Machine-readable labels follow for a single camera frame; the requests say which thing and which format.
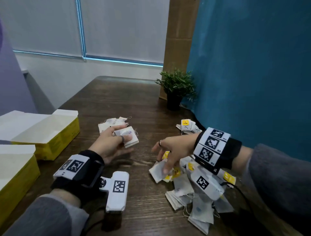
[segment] roller blind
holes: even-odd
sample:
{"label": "roller blind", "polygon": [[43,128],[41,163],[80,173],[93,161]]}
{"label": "roller blind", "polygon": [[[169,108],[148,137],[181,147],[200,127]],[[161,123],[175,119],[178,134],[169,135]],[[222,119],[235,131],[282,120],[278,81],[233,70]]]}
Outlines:
{"label": "roller blind", "polygon": [[0,0],[14,50],[82,56],[75,0]]}
{"label": "roller blind", "polygon": [[86,55],[163,63],[169,0],[81,0]]}

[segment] purple wall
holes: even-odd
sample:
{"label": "purple wall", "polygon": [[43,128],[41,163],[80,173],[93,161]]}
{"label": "purple wall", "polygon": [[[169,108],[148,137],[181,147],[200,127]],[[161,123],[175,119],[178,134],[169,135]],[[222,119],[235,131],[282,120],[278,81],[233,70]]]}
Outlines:
{"label": "purple wall", "polygon": [[37,113],[24,75],[0,21],[0,116],[13,110]]}

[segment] wristband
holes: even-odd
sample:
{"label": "wristband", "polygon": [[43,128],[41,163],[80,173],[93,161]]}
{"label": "wristband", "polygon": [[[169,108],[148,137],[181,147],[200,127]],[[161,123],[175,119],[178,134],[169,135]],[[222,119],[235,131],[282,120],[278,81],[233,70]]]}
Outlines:
{"label": "wristband", "polygon": [[199,134],[195,142],[195,161],[217,174],[220,168],[232,168],[233,159],[239,154],[242,142],[231,135],[213,128]]}
{"label": "wristband", "polygon": [[91,150],[81,151],[79,155],[71,156],[54,174],[59,176],[60,172],[65,177],[56,177],[51,188],[66,190],[77,196],[84,204],[99,192],[103,168],[104,161],[100,155]]}

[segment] gray sleeve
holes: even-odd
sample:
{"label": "gray sleeve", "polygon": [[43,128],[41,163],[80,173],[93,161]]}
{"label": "gray sleeve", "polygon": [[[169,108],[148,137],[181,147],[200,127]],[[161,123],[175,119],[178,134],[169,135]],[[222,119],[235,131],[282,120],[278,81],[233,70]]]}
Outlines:
{"label": "gray sleeve", "polygon": [[3,236],[79,236],[89,215],[62,199],[38,197]]}
{"label": "gray sleeve", "polygon": [[248,162],[243,182],[255,189],[281,219],[304,235],[311,220],[311,163],[259,144]]}

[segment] potted plant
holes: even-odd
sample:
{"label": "potted plant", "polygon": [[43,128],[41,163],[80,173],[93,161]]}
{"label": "potted plant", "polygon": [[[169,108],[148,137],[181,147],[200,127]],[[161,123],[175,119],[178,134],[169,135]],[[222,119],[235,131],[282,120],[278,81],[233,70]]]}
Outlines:
{"label": "potted plant", "polygon": [[173,73],[160,72],[165,79],[157,79],[156,83],[161,85],[167,94],[167,109],[177,111],[183,97],[192,98],[196,95],[190,73],[184,73],[178,69],[175,69]]}

